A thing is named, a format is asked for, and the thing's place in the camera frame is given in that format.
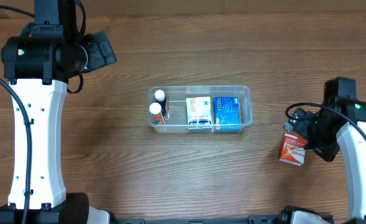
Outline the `red and white medicine box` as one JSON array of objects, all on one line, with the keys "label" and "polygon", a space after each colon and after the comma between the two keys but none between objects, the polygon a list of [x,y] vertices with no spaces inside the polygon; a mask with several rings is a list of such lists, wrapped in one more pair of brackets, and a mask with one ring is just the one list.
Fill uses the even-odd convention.
[{"label": "red and white medicine box", "polygon": [[280,146],[278,160],[295,166],[302,166],[305,159],[307,140],[295,133],[285,132]]}]

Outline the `dark bottle with white cap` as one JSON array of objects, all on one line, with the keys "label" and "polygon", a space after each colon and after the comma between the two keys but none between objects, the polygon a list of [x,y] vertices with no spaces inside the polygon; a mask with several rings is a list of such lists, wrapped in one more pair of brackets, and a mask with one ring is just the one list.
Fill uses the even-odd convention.
[{"label": "dark bottle with white cap", "polygon": [[155,101],[159,103],[162,107],[162,115],[166,116],[168,114],[168,99],[163,90],[157,90],[154,93]]}]

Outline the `orange tube with white cap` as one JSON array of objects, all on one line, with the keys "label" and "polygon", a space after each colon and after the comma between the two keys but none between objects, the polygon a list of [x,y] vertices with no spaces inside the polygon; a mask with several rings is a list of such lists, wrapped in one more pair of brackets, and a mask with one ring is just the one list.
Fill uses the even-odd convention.
[{"label": "orange tube with white cap", "polygon": [[164,125],[165,120],[162,114],[162,106],[160,103],[154,102],[149,105],[149,112],[153,116],[153,123]]}]

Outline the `blue medicine box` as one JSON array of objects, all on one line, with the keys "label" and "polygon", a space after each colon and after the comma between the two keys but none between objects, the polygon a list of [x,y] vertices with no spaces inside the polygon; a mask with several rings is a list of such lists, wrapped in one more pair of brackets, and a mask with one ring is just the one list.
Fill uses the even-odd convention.
[{"label": "blue medicine box", "polygon": [[214,97],[215,130],[238,132],[240,126],[240,106],[238,97]]}]

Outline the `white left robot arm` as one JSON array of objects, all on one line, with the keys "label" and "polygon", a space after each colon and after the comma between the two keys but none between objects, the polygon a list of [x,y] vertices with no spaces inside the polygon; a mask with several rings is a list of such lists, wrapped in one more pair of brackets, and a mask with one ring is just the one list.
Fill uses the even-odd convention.
[{"label": "white left robot arm", "polygon": [[38,0],[33,23],[1,50],[0,84],[14,108],[14,176],[0,223],[104,223],[113,213],[69,193],[62,176],[61,124],[73,77],[116,62],[104,32],[89,34],[77,22],[81,1]]}]

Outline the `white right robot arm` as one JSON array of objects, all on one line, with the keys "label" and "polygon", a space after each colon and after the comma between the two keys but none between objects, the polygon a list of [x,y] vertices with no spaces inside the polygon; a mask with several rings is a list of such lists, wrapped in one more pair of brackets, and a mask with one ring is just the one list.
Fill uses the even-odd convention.
[{"label": "white right robot arm", "polygon": [[305,111],[295,103],[285,111],[284,129],[303,137],[304,149],[314,151],[326,162],[342,153],[347,178],[348,223],[366,223],[366,102],[357,99],[356,82],[335,78],[324,84],[318,111]]}]

